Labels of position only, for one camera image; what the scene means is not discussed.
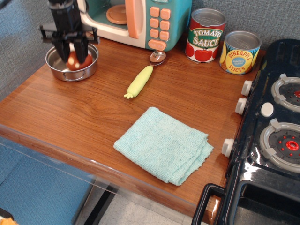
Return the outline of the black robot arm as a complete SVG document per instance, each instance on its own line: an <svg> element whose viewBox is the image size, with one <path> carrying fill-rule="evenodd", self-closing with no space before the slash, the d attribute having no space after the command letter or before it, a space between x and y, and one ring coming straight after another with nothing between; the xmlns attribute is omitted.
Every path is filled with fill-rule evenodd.
<svg viewBox="0 0 300 225"><path fill-rule="evenodd" d="M76 0L49 0L47 5L53 22L39 26L43 42L51 42L64 62L68 61L72 43L79 62L84 63L89 42L99 43L97 28L82 23L83 11Z"/></svg>

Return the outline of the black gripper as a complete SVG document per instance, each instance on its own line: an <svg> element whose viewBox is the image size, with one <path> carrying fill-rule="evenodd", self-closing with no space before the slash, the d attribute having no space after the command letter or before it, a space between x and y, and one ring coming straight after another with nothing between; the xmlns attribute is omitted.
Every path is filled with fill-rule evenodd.
<svg viewBox="0 0 300 225"><path fill-rule="evenodd" d="M93 33L93 37L81 37L74 41L74 48L79 63L84 63L88 55L88 41L100 43L100 38L97 36L97 28L82 23L79 7L50 8L50 10L53 22L40 25L39 30L42 33L43 42L52 41L63 62L67 63L70 54L70 46L67 40L71 41L78 34ZM47 35L48 32L57 34L63 40L51 38Z"/></svg>

